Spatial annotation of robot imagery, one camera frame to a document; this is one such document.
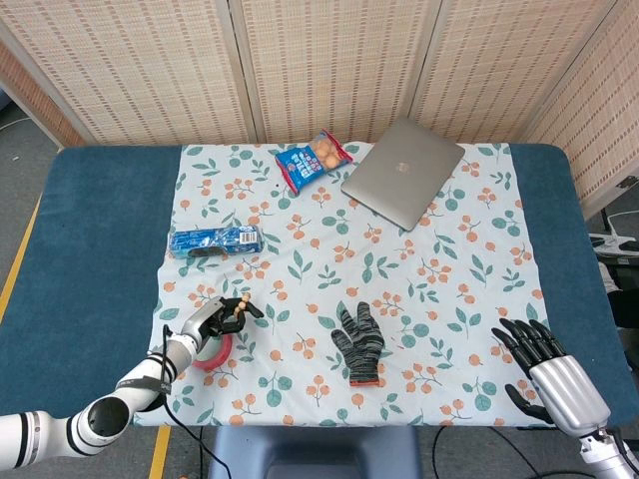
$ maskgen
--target robotic arm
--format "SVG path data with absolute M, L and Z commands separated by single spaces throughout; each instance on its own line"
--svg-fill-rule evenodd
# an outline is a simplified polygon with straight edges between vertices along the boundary
M 512 384 L 506 393 L 524 414 L 556 426 L 581 441 L 581 457 L 599 479 L 639 477 L 639 462 L 618 434 L 606 429 L 610 409 L 577 360 L 540 322 L 500 319 L 510 333 L 493 334 L 510 350 L 537 386 L 544 406 L 530 404 Z
M 263 314 L 249 302 L 250 296 L 212 298 L 166 343 L 156 348 L 103 396 L 75 416 L 55 419 L 44 411 L 0 417 L 0 471 L 40 462 L 49 457 L 94 456 L 116 441 L 135 412 L 160 407 L 171 383 L 196 359 L 212 336 L 242 330 L 245 310 L 254 317 Z

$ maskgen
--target cable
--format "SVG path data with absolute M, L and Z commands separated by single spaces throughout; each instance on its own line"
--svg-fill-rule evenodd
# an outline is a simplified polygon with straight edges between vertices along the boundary
M 204 434 L 204 426 L 200 426 L 200 442 L 202 443 L 202 435 Z M 200 479 L 204 479 L 204 449 L 200 445 Z
M 26 120 L 31 120 L 31 119 L 29 117 L 25 117 L 25 118 L 20 118 L 18 120 L 14 120 L 13 122 L 9 122 L 6 125 L 3 125 L 0 127 L 0 132 L 4 130 L 5 128 L 9 128 L 11 125 L 15 125 L 16 123 L 24 122 Z
M 615 230 L 615 227 L 612 225 L 612 222 L 610 220 L 612 220 L 613 218 L 616 217 L 622 217 L 624 215 L 634 215 L 639 213 L 639 210 L 633 210 L 630 212 L 621 212 L 621 213 L 615 213 L 614 215 L 609 215 L 608 216 L 608 224 L 610 225 L 610 232 L 612 233 L 612 237 L 615 238 L 615 240 L 619 240 L 619 235 L 617 234 L 617 231 Z
M 170 329 L 169 326 L 167 324 L 164 325 L 164 327 L 162 328 L 162 380 L 164 381 L 164 373 L 166 371 L 166 367 L 167 367 L 167 336 L 170 333 Z M 233 476 L 231 475 L 231 469 L 229 469 L 229 466 L 222 460 L 220 459 L 218 456 L 216 456 L 211 449 L 209 449 L 204 442 L 202 441 L 201 438 L 198 438 L 198 436 L 196 436 L 193 432 L 191 432 L 191 430 L 185 426 L 182 421 L 180 421 L 180 419 L 178 419 L 173 412 L 171 412 L 171 409 L 169 408 L 169 404 L 167 403 L 167 395 L 163 394 L 163 405 L 164 405 L 164 409 L 165 411 L 167 411 L 167 414 L 169 415 L 169 417 L 171 419 L 173 419 L 173 422 L 175 422 L 176 424 L 178 424 L 180 427 L 182 427 L 187 434 L 189 434 L 194 440 L 196 440 L 198 442 L 198 444 L 200 444 L 200 451 L 202 453 L 202 451 L 204 450 L 207 454 L 209 454 L 218 464 L 220 464 L 222 467 L 225 468 L 225 470 L 227 471 L 227 476 L 229 476 L 229 479 L 233 479 Z
M 195 441 L 198 442 L 198 444 L 200 444 L 200 447 L 207 453 L 209 454 L 214 461 L 216 461 L 218 464 L 220 464 L 222 467 L 225 468 L 225 470 L 227 471 L 227 476 L 229 476 L 229 479 L 233 479 L 233 476 L 231 475 L 231 470 L 229 469 L 229 466 L 222 460 L 220 459 L 218 456 L 216 456 L 211 449 L 209 449 L 207 446 L 204 445 L 204 442 L 200 439 L 198 439 L 198 436 L 196 436 L 193 432 L 191 432 L 191 430 L 185 426 L 180 419 L 178 419 L 173 412 L 171 412 L 171 409 L 169 409 L 169 405 L 167 404 L 167 401 L 164 401 L 164 409 L 165 411 L 167 411 L 167 414 L 169 414 L 169 417 L 171 419 L 173 419 L 173 421 L 178 424 L 180 427 L 182 427 L 187 434 L 189 434 Z
M 530 468 L 530 470 L 535 473 L 535 477 L 541 477 L 540 474 L 539 474 L 539 471 L 537 469 L 535 469 L 535 466 L 532 465 L 532 463 L 528 460 L 528 458 L 523 455 L 523 452 L 521 452 L 519 450 L 519 448 L 517 446 L 515 446 L 510 439 L 508 439 L 506 436 L 504 436 L 502 433 L 500 433 L 494 427 L 488 427 L 488 429 L 490 429 L 492 432 L 494 432 L 499 437 L 501 437 L 504 441 L 506 441 L 508 443 L 508 445 L 510 447 L 512 447 L 517 454 L 519 454 L 519 457 L 521 457 L 524 460 L 524 462 L 526 464 L 528 464 L 528 467 Z
M 615 445 L 617 446 L 619 453 L 623 456 L 624 460 L 626 461 L 626 464 L 628 464 L 628 467 L 630 467 L 630 469 L 632 469 L 632 471 L 635 474 L 637 474 L 637 476 L 639 476 L 639 469 L 637 469 L 637 466 L 635 466 L 634 463 L 628 457 L 628 451 L 626 451 L 626 447 L 623 443 L 623 438 L 621 437 L 621 430 L 615 427 L 610 429 L 610 432 L 612 433 L 612 438 L 615 440 Z
M 562 474 L 572 474 L 573 476 L 582 476 L 582 477 L 594 477 L 596 479 L 596 476 L 593 476 L 592 474 L 588 474 L 586 472 L 581 472 L 581 471 L 573 471 L 572 469 L 558 469 L 556 471 L 542 472 L 538 476 L 529 476 L 526 479 L 541 479 L 543 477 L 560 476 Z
M 430 460 L 432 461 L 432 472 L 435 475 L 435 479 L 439 479 L 439 473 L 437 472 L 437 464 L 435 464 L 435 452 L 437 450 L 437 440 L 439 439 L 439 434 L 441 431 L 445 429 L 446 426 L 441 426 L 437 433 L 435 434 L 435 438 L 432 441 L 432 448 L 430 450 Z
M 432 448 L 431 448 L 431 452 L 430 452 L 430 460 L 431 460 L 431 463 L 432 463 L 432 472 L 433 472 L 433 474 L 435 476 L 435 479 L 440 479 L 439 478 L 439 473 L 437 471 L 437 464 L 436 464 L 436 461 L 435 461 L 435 455 L 436 455 L 435 453 L 436 453 L 436 449 L 437 449 L 437 441 L 439 440 L 439 435 L 441 434 L 441 431 L 443 431 L 445 428 L 446 428 L 446 426 L 441 426 L 437 430 L 437 433 L 435 434 L 435 438 L 432 441 Z M 588 474 L 586 472 L 574 471 L 574 470 L 570 470 L 570 469 L 561 469 L 561 470 L 556 470 L 556 471 L 539 472 L 532 465 L 532 463 L 526 458 L 526 456 L 523 455 L 523 453 L 519 450 L 519 448 L 517 446 L 515 446 L 512 443 L 512 441 L 510 441 L 510 439 L 508 439 L 506 436 L 504 436 L 501 432 L 497 431 L 494 427 L 488 427 L 488 429 L 490 429 L 492 432 L 497 434 L 501 439 L 506 441 L 506 443 L 508 443 L 508 445 L 510 447 L 512 447 L 517 454 L 519 454 L 519 456 L 525 461 L 525 463 L 528 465 L 528 467 L 530 467 L 530 469 L 534 472 L 534 475 L 529 476 L 527 479 L 542 479 L 544 477 L 558 476 L 560 474 L 573 474 L 573 475 L 576 475 L 576 476 L 592 477 L 592 478 L 595 477 L 592 474 Z

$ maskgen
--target white cable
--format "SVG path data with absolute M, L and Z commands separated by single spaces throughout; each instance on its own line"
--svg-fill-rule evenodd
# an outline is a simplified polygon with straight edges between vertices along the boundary
M 6 125 L 3 125 L 0 127 L 0 132 L 4 130 L 5 128 L 9 128 L 11 125 L 15 125 L 16 123 L 24 122 L 26 120 L 31 120 L 31 119 L 29 117 L 25 117 L 25 118 L 20 118 L 18 120 L 14 120 L 13 122 L 7 123 Z

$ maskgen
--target blue package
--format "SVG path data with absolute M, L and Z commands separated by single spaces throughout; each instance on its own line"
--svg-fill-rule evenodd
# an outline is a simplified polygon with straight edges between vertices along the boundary
M 260 252 L 263 247 L 258 227 L 175 232 L 169 243 L 169 251 L 177 258 Z
M 352 162 L 352 157 L 329 132 L 322 130 L 307 147 L 277 153 L 276 162 L 289 188 L 298 195 L 324 173 Z
M 324 174 L 320 160 L 311 147 L 292 148 L 277 155 L 278 166 L 296 195 L 300 189 Z

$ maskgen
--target yellow floor tape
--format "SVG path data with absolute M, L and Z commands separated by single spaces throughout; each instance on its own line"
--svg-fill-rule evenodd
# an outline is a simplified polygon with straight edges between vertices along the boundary
M 162 476 L 164 475 L 164 462 L 167 459 L 167 450 L 169 449 L 170 438 L 171 426 L 160 426 L 158 428 L 158 437 L 156 438 L 156 447 L 153 451 L 153 461 L 151 461 L 149 479 L 162 479 Z
M 0 323 L 2 323 L 2 319 L 4 318 L 4 313 L 7 310 L 7 305 L 9 304 L 9 297 L 11 297 L 11 293 L 13 292 L 13 286 L 16 284 L 16 279 L 18 278 L 18 271 L 20 271 L 20 266 L 22 265 L 22 260 L 24 259 L 24 253 L 27 250 L 27 244 L 29 243 L 29 238 L 31 237 L 31 231 L 33 230 L 33 225 L 36 222 L 36 216 L 38 215 L 38 209 L 40 208 L 40 199 L 38 199 L 38 203 L 36 204 L 36 208 L 33 210 L 33 214 L 31 215 L 31 220 L 29 220 L 29 225 L 27 225 L 27 229 L 24 231 L 24 235 L 22 236 L 22 241 L 20 241 L 20 246 L 18 247 L 18 252 L 16 253 L 16 257 L 13 260 L 13 264 L 11 265 L 11 269 L 9 269 L 9 275 L 7 276 L 7 280 L 2 287 L 2 292 L 0 293 Z M 151 462 L 151 470 L 149 471 L 149 479 L 162 479 L 164 475 L 164 463 L 167 458 L 167 450 L 169 448 L 169 439 L 171 437 L 171 427 L 170 426 L 160 426 L 158 428 L 158 436 L 156 438 L 156 446 L 153 451 L 153 460 Z
M 24 251 L 27 250 L 27 244 L 29 243 L 29 238 L 31 237 L 33 224 L 36 222 L 38 208 L 40 208 L 40 199 L 38 199 L 36 208 L 33 210 L 33 214 L 31 215 L 31 220 L 29 220 L 29 225 L 27 225 L 27 229 L 24 231 L 22 241 L 20 241 L 20 246 L 18 247 L 18 252 L 16 253 L 15 259 L 13 260 L 11 269 L 9 269 L 9 275 L 7 276 L 7 280 L 2 287 L 2 292 L 0 293 L 0 324 L 2 323 L 2 319 L 4 319 L 4 312 L 7 310 L 9 297 L 11 296 L 13 286 L 16 283 L 16 278 L 18 277 L 18 271 L 20 270 L 20 265 L 22 264 L 22 259 L 24 258 Z

